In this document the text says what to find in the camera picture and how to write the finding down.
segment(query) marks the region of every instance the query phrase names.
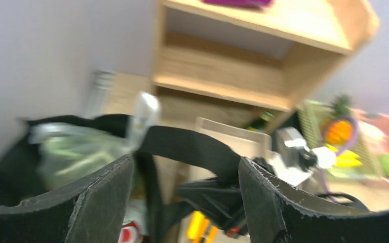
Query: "toy pineapple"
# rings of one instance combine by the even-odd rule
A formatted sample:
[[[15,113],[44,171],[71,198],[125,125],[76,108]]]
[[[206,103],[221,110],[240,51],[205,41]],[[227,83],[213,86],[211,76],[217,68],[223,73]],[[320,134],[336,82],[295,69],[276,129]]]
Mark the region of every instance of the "toy pineapple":
[[[328,129],[326,134],[326,142],[332,145],[345,144],[352,136],[353,126],[347,119],[339,119],[351,115],[351,97],[349,95],[341,95],[333,102],[333,117],[327,119],[323,124],[323,130]]]

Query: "black bag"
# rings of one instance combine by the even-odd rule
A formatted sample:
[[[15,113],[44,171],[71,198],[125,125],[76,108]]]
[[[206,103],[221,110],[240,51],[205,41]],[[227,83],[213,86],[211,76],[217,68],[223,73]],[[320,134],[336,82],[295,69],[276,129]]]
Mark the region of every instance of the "black bag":
[[[135,153],[46,192],[35,171],[38,147],[27,143],[32,126],[63,122],[125,137],[127,121],[127,115],[28,121],[27,134],[0,159],[0,242],[117,242],[134,164],[146,182],[150,242],[162,243],[193,210],[225,231],[242,210],[253,243],[389,242],[389,211],[373,213],[310,195],[269,173],[264,160],[240,157],[218,140],[184,129],[151,127]],[[217,177],[181,185],[177,194],[184,200],[164,205],[153,155]]]

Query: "purple object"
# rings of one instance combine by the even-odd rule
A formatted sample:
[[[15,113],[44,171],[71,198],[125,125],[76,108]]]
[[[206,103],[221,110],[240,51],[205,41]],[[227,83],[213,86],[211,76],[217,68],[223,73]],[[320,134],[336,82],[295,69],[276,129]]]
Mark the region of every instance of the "purple object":
[[[207,4],[258,7],[269,5],[272,0],[203,0]]]

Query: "green basket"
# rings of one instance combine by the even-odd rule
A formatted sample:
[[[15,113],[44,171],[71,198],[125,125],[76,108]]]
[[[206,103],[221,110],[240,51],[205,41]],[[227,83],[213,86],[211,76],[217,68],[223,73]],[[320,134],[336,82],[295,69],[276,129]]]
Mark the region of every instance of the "green basket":
[[[321,146],[320,126],[326,119],[333,117],[332,112],[331,107],[315,101],[304,101],[304,105],[298,110],[302,133],[311,149]],[[354,168],[328,169],[329,179],[380,180],[379,164],[369,152],[363,135],[359,135],[350,150],[360,156],[359,161],[362,165]]]

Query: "table surface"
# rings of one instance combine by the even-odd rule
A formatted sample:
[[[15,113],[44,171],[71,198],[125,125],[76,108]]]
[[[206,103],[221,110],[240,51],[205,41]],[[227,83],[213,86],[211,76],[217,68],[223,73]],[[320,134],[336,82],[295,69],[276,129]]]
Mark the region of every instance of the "table surface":
[[[148,77],[123,73],[117,74],[106,101],[105,113],[131,114],[135,97],[141,91],[151,92],[151,82]],[[195,126],[195,121],[193,120],[191,124],[188,122],[183,124],[180,121],[162,119],[161,125],[192,129]],[[179,163],[170,159],[158,159],[159,178],[167,178],[166,180],[161,180],[164,200],[165,202],[170,202],[175,187],[172,178],[175,178],[175,175],[178,173]],[[330,189],[334,192],[344,192],[357,197],[372,211],[389,209],[389,188],[370,187],[362,185],[357,181],[346,181],[330,182]]]

